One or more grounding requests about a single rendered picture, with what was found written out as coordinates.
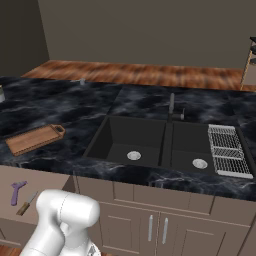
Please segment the beige open drawer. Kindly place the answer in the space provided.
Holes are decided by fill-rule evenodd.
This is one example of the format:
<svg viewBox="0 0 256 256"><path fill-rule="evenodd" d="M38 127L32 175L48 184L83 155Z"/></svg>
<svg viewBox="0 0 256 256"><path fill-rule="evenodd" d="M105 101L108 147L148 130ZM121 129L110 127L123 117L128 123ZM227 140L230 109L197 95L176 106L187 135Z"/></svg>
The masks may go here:
<svg viewBox="0 0 256 256"><path fill-rule="evenodd" d="M12 206L12 184L22 181L27 184L19 189L17 205ZM0 165L0 245L23 248L38 223L37 198L33 199L23 216L17 215L17 211L34 193L39 196L45 189L63 188L75 191L69 175Z"/></svg>

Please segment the black double sink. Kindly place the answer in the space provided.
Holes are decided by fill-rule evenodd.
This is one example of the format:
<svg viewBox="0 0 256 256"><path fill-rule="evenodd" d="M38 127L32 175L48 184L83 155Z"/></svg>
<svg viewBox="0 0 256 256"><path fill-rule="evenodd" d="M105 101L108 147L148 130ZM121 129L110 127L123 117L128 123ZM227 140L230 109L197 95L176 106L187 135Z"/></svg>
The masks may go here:
<svg viewBox="0 0 256 256"><path fill-rule="evenodd" d="M166 168L216 176L208 125L124 116L107 116L84 155L135 166ZM241 132L235 127L253 179L256 164Z"/></svg>

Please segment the wooden cutting board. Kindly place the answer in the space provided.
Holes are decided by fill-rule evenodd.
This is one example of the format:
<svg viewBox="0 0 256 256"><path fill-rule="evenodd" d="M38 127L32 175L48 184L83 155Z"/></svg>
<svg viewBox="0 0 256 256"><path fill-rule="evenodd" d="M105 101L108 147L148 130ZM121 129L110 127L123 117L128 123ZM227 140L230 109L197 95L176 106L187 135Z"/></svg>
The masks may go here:
<svg viewBox="0 0 256 256"><path fill-rule="evenodd" d="M64 137L66 130L61 125L49 124L5 140L14 156L19 156L53 143Z"/></svg>

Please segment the beige cupboard door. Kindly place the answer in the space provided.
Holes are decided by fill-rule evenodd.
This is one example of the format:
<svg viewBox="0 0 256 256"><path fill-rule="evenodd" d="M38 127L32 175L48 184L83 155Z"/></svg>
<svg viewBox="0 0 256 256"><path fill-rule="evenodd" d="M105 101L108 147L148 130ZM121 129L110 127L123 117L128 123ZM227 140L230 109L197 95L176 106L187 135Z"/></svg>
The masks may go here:
<svg viewBox="0 0 256 256"><path fill-rule="evenodd" d="M162 244L166 217L167 238ZM248 226L161 213L156 256L238 256L248 231Z"/></svg>
<svg viewBox="0 0 256 256"><path fill-rule="evenodd" d="M101 203L102 250L116 256L155 256L159 214L155 211ZM152 240L148 241L153 215Z"/></svg>

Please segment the purple peeler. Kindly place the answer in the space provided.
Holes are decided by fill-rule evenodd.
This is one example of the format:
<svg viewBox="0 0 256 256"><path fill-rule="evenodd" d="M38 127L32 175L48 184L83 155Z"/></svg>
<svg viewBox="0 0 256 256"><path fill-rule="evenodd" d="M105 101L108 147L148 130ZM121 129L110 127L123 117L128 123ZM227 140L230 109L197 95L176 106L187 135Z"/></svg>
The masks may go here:
<svg viewBox="0 0 256 256"><path fill-rule="evenodd" d="M17 205L18 200L18 191L21 187L25 186L27 184L27 181L21 181L21 182L15 182L11 186L13 187L14 191L11 198L11 206Z"/></svg>

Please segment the wooden shelf with dark items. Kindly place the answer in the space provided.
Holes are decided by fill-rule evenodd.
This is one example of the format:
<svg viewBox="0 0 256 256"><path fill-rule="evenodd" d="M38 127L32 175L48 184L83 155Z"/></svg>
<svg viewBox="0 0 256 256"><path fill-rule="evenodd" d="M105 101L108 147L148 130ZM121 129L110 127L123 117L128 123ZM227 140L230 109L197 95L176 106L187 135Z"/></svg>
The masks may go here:
<svg viewBox="0 0 256 256"><path fill-rule="evenodd" d="M240 89L256 86L256 36L250 38L249 53L241 78Z"/></svg>

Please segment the wooden handled knife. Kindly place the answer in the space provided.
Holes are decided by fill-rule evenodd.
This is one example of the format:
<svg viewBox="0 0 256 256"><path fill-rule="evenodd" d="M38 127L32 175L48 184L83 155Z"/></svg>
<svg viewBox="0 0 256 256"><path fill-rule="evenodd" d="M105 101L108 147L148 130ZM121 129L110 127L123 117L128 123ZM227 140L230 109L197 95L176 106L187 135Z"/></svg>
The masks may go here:
<svg viewBox="0 0 256 256"><path fill-rule="evenodd" d="M23 216L23 214L26 212L26 210L29 208L30 203L33 201L33 199L37 196L38 191L36 191L24 204L22 207L17 211L16 215Z"/></svg>

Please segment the dark grey tap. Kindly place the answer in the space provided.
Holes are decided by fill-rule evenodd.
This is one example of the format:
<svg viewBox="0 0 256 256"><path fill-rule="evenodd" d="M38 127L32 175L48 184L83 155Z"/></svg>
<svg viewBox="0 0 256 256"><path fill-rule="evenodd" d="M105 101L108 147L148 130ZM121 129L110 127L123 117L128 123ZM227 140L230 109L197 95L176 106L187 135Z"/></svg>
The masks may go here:
<svg viewBox="0 0 256 256"><path fill-rule="evenodd" d="M172 93L170 95L170 102L169 102L169 108L168 108L168 122L172 122L172 121L183 121L185 119L185 110L182 110L181 113L176 113L174 111L174 107L175 107L175 94Z"/></svg>

